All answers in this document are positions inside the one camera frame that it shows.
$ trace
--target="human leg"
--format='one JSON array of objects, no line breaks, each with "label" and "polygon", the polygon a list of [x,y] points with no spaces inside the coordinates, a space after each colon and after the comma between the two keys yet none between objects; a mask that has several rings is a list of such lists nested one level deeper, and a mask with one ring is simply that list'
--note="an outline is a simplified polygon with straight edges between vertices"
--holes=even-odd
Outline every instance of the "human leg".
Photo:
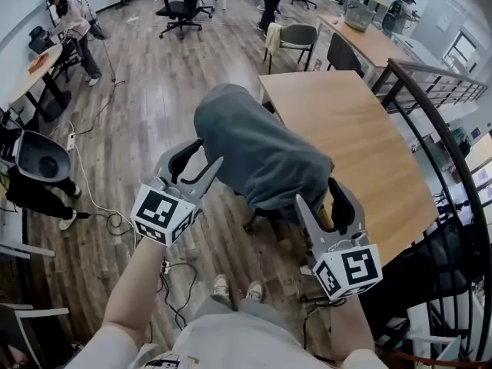
[{"label": "human leg", "polygon": [[276,5],[274,2],[275,0],[264,0],[264,11],[258,25],[264,32],[268,30],[268,26],[275,20]]},{"label": "human leg", "polygon": [[98,64],[95,62],[92,57],[92,53],[88,47],[87,35],[84,35],[77,42],[77,53],[80,55],[82,59],[82,67],[84,70],[92,77],[92,78],[100,78],[101,70],[98,67]]},{"label": "human leg", "polygon": [[31,209],[54,218],[70,220],[74,209],[65,206],[63,201],[46,189],[40,182],[22,175],[17,167],[8,170],[10,186],[7,199],[21,208]]},{"label": "human leg", "polygon": [[268,304],[261,303],[263,297],[264,289],[262,283],[260,281],[253,281],[249,286],[246,298],[239,303],[238,311],[261,318],[291,332],[291,329],[278,311]]},{"label": "human leg", "polygon": [[232,312],[228,280],[225,275],[219,274],[214,281],[213,294],[203,301],[193,319],[196,320],[207,314],[227,314]]}]

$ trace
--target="gray fabric cover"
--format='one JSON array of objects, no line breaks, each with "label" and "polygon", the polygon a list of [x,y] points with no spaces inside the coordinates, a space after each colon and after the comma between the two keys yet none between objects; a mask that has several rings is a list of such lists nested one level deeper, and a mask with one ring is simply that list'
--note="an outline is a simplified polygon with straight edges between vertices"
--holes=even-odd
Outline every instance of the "gray fabric cover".
[{"label": "gray fabric cover", "polygon": [[224,157],[218,179],[245,196],[251,208],[279,210],[298,224],[297,193],[311,209],[321,207],[333,162],[283,126],[245,88],[223,84],[212,89],[197,107],[194,128],[204,139],[208,162]]}]

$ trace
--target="beige chair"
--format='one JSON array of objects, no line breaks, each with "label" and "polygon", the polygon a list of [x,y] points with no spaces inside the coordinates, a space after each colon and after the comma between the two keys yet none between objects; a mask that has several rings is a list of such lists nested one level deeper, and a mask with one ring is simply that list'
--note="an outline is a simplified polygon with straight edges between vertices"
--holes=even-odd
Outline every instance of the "beige chair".
[{"label": "beige chair", "polygon": [[[301,56],[299,56],[298,64],[301,62],[303,54],[308,51],[306,65],[304,70],[308,70],[309,61],[311,60],[311,55],[313,53],[314,44],[317,40],[317,30],[312,25],[303,25],[301,23],[296,23],[294,25],[288,25],[281,29],[280,32],[280,47],[283,49],[295,49],[297,51],[302,51]],[[268,49],[264,52],[263,61],[267,60]],[[271,73],[271,54],[270,61],[268,63],[268,74]]]}]

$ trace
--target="white shirt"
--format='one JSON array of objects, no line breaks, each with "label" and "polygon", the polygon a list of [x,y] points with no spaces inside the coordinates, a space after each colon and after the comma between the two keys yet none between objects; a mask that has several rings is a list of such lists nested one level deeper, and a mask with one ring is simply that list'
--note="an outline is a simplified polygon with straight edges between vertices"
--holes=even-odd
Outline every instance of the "white shirt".
[{"label": "white shirt", "polygon": [[60,24],[65,30],[70,28],[77,41],[84,37],[91,28],[82,14],[82,5],[78,0],[68,0],[68,10],[66,15],[60,17]]},{"label": "white shirt", "polygon": [[[105,326],[66,369],[327,369],[285,329],[245,313],[208,314],[192,321],[173,351],[149,360],[121,329]],[[343,369],[387,369],[369,350],[357,350]]]}]

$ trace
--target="person's forearm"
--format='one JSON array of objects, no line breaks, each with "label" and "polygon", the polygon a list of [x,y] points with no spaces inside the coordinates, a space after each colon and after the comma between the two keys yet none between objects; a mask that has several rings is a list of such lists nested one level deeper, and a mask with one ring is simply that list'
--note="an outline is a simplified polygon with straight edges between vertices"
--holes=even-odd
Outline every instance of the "person's forearm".
[{"label": "person's forearm", "polygon": [[358,296],[331,308],[331,346],[336,361],[343,361],[355,350],[374,351],[374,340]]},{"label": "person's forearm", "polygon": [[142,239],[109,297],[103,324],[127,328],[143,339],[154,308],[165,250],[162,244]]}]

